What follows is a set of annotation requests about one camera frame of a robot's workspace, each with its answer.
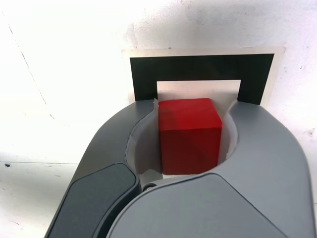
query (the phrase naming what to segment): red block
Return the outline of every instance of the red block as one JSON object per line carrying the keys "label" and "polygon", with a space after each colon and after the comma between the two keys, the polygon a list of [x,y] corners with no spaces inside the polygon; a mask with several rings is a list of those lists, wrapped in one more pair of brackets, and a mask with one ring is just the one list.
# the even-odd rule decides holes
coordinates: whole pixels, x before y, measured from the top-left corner
{"label": "red block", "polygon": [[222,122],[210,99],[159,102],[165,175],[200,174],[217,166]]}

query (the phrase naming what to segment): gray plastic housing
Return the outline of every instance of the gray plastic housing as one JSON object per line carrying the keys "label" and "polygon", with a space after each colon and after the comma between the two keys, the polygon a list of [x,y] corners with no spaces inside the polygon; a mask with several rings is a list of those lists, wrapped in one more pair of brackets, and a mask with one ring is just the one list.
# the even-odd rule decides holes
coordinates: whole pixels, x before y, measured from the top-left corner
{"label": "gray plastic housing", "polygon": [[[118,112],[96,133],[47,238],[316,237],[305,154],[278,120],[252,104],[237,102],[228,111],[238,136],[235,146],[226,145],[229,153],[223,156],[227,157],[224,163],[202,175],[171,180],[140,194],[137,174],[146,169],[160,171],[154,107],[152,100],[136,102]],[[149,140],[143,149],[145,138]],[[147,157],[153,159],[152,168],[135,162]],[[126,167],[115,173],[121,185],[113,182],[114,175],[107,175],[112,166]],[[95,176],[104,177],[109,187],[100,179],[87,182],[86,178]],[[90,191],[91,186],[101,192]],[[83,212],[73,213],[72,209],[78,207],[83,207]],[[100,207],[103,213],[91,212]],[[89,232],[78,233],[78,226]]]}

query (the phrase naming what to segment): white inner square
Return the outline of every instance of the white inner square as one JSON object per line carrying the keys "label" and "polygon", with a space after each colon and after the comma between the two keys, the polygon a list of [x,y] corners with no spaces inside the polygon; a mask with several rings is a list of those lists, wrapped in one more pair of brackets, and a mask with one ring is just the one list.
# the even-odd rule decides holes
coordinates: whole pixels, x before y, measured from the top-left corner
{"label": "white inner square", "polygon": [[221,119],[237,100],[240,80],[161,81],[157,82],[158,100],[210,98]]}

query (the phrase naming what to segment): white wall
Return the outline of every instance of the white wall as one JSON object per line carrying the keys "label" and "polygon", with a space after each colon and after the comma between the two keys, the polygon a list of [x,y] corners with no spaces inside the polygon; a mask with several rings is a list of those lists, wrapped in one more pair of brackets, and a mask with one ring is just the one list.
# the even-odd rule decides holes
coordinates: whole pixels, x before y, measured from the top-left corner
{"label": "white wall", "polygon": [[316,0],[3,0],[49,114],[101,124],[128,104],[122,49],[284,46],[268,110],[317,180]]}

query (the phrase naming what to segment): white paper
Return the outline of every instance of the white paper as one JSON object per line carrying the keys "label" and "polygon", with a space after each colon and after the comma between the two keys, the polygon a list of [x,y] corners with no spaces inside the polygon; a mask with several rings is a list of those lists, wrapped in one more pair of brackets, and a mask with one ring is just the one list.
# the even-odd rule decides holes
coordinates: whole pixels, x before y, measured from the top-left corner
{"label": "white paper", "polygon": [[157,82],[158,100],[210,98],[223,118],[232,102],[237,100],[240,80]]}

